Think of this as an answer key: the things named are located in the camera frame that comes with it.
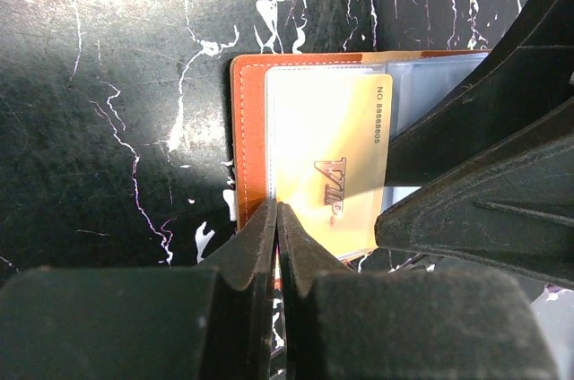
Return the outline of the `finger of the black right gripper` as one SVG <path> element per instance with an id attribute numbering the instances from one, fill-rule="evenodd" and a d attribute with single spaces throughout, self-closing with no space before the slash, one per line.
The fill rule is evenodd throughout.
<path id="1" fill-rule="evenodd" d="M 389 144 L 387 186 L 424 186 L 572 96 L 573 0 L 528 0 L 489 55 Z"/>
<path id="2" fill-rule="evenodd" d="M 573 101 L 378 216 L 382 248 L 573 286 Z"/>

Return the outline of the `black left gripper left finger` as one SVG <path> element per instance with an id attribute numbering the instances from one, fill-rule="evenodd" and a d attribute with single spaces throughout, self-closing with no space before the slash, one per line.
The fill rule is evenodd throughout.
<path id="1" fill-rule="evenodd" d="M 193 267 L 56 269 L 1 289 L 4 379 L 266 379 L 277 203 Z"/>

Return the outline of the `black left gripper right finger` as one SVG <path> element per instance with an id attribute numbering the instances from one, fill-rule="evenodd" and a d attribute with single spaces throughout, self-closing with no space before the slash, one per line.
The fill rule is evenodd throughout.
<path id="1" fill-rule="evenodd" d="M 356 272 L 277 208 L 290 379 L 555 379 L 525 293 L 503 272 Z"/>

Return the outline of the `copper credit card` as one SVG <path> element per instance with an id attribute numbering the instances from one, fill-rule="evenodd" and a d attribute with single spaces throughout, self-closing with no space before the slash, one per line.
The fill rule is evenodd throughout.
<path id="1" fill-rule="evenodd" d="M 368 69 L 275 68 L 265 77 L 268 186 L 339 259 L 375 246 L 392 78 Z"/>

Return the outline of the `brown leather card holder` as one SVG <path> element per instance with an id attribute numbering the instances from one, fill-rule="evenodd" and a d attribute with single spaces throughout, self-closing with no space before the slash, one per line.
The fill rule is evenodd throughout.
<path id="1" fill-rule="evenodd" d="M 388 145 L 485 58 L 476 51 L 241 55 L 230 65 L 231 217 L 289 204 L 334 257 L 375 246 L 375 219 L 414 185 L 385 180 Z"/>

